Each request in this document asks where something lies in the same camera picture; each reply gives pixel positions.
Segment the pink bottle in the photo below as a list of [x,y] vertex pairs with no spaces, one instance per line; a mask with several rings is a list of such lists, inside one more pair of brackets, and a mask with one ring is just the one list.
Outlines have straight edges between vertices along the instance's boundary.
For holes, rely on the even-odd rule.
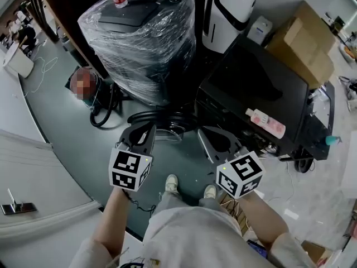
[[257,109],[253,111],[248,108],[245,114],[250,116],[250,121],[263,128],[270,134],[274,135],[278,139],[281,139],[284,136],[286,129],[285,125],[276,121],[269,115],[266,115],[264,112],[261,112]]

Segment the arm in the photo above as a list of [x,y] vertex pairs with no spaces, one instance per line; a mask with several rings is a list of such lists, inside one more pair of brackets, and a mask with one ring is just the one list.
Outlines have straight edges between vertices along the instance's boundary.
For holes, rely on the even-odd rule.
[[101,243],[114,258],[122,251],[129,200],[122,189],[114,188],[98,224],[93,240]]
[[255,192],[239,199],[239,205],[260,242],[270,250],[274,241],[282,234],[289,232],[282,217],[263,201]]
[[27,36],[22,40],[18,47],[22,47],[23,43],[27,41]]

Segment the blue object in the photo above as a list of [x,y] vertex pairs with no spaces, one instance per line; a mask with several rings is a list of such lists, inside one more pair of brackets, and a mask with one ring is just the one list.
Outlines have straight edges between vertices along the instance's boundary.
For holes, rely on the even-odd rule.
[[333,144],[335,144],[335,143],[341,143],[342,142],[342,139],[341,139],[341,137],[336,137],[336,136],[327,136],[326,138],[325,138],[325,143],[326,143],[326,145],[328,145],[328,146],[331,146],[331,145],[333,145]]
[[261,245],[255,243],[255,242],[253,242],[252,240],[247,240],[247,244],[248,244],[252,249],[254,249],[255,251],[257,251],[260,255],[262,255],[264,258],[267,258],[267,257],[268,257],[268,252],[267,252],[267,250],[266,250],[263,246],[261,246]]

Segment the trash bin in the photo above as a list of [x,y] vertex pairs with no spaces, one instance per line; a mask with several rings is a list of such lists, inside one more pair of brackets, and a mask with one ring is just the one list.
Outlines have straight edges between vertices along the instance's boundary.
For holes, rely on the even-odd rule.
[[57,28],[57,35],[60,38],[63,48],[65,51],[69,52],[71,56],[77,61],[77,63],[82,66],[88,66],[86,60],[82,57],[82,55],[77,51],[74,45],[71,43],[70,39],[67,37],[66,33],[62,31],[61,27]]

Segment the white robot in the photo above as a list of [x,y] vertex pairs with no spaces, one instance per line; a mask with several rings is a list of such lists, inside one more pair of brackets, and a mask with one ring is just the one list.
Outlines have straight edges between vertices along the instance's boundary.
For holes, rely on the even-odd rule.
[[205,0],[202,43],[223,54],[249,23],[255,0]]

